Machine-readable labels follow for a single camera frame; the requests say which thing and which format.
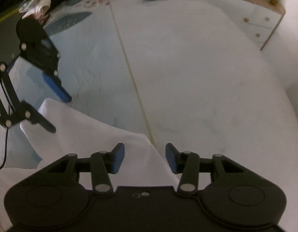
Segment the white printed t-shirt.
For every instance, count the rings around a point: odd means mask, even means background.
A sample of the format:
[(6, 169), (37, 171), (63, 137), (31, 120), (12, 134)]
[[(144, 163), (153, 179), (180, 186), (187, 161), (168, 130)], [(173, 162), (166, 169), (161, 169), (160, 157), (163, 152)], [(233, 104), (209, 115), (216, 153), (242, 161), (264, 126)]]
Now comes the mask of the white printed t-shirt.
[(16, 183), (67, 154), (88, 158), (95, 152), (111, 151), (118, 143), (123, 143), (123, 163), (119, 172), (110, 176), (114, 188), (178, 185), (178, 178), (144, 134), (112, 127), (49, 98), (44, 100), (39, 112), (57, 131), (53, 134), (40, 125), (21, 123), (22, 132), (41, 157), (41, 162), (36, 169), (0, 170), (0, 226), (4, 231), (12, 226), (4, 208), (4, 196), (7, 191)]

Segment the white drawer unit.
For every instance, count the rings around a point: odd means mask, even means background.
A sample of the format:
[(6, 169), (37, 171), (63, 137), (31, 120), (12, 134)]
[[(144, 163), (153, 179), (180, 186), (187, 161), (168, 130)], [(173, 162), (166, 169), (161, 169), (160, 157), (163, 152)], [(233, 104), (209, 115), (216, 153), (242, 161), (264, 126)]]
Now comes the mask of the white drawer unit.
[(263, 0), (209, 1), (224, 11), (260, 50), (264, 49), (286, 13), (280, 3), (271, 5)]

